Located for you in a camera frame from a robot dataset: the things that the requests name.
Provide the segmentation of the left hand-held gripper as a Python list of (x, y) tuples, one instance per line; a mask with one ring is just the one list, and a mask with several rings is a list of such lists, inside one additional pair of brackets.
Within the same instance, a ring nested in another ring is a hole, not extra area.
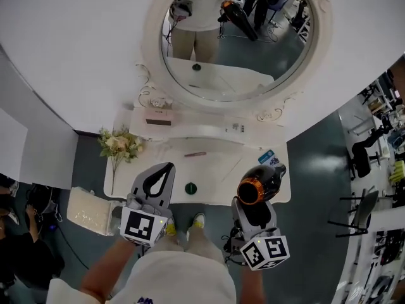
[(155, 245), (164, 235), (176, 168), (172, 162), (153, 165), (134, 180), (121, 213), (120, 235), (141, 245)]

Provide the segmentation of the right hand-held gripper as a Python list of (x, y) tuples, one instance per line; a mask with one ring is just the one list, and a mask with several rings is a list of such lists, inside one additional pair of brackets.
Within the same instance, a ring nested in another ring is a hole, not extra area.
[(269, 201), (258, 204), (260, 229), (252, 231), (247, 205), (232, 199), (232, 262), (250, 270), (272, 269), (290, 258), (287, 238), (277, 228), (277, 214)]

